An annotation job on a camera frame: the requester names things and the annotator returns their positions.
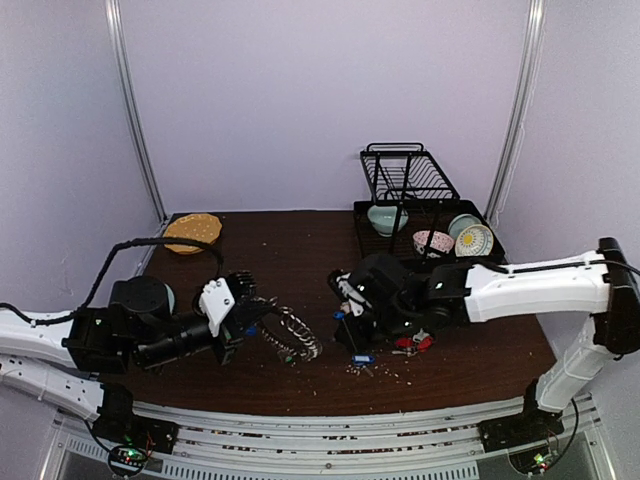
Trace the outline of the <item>metal disc with key rings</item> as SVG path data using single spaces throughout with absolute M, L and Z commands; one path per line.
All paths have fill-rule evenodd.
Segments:
M 275 305 L 275 311 L 268 315 L 276 316 L 280 326 L 292 339 L 292 341 L 287 341 L 278 336 L 265 324 L 264 319 L 256 324 L 263 339 L 274 348 L 278 358 L 283 363 L 285 363 L 284 357 L 286 355 L 291 355 L 294 358 L 292 363 L 306 363 L 318 358 L 323 352 L 323 345 L 312 329 L 296 316 L 290 307 L 279 306 L 276 297 L 267 300 L 273 301 Z

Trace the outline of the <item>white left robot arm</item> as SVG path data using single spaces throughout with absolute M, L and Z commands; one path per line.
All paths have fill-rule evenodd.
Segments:
M 252 277 L 238 272 L 206 283 L 187 312 L 177 313 L 171 288 L 150 276 L 116 282 L 106 306 L 34 317 L 1 308 L 1 361 L 32 395 L 90 422 L 104 424 L 123 444 L 144 433 L 123 386 L 73 376 L 124 375 L 131 364 L 154 370 L 210 350 L 230 362 L 246 331 L 277 311 L 256 295 Z

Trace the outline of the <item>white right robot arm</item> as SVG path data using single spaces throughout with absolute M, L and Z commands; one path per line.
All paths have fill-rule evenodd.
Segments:
M 356 348 L 506 317 L 587 314 L 560 360 L 535 381 L 532 404 L 513 419 L 513 433 L 530 442 L 607 362 L 638 351 L 638 274 L 619 242 L 604 237 L 597 249 L 574 257 L 510 265 L 473 257 L 438 261 L 427 273 L 373 254 L 351 272 L 331 272 L 328 284 L 350 307 L 346 323 Z

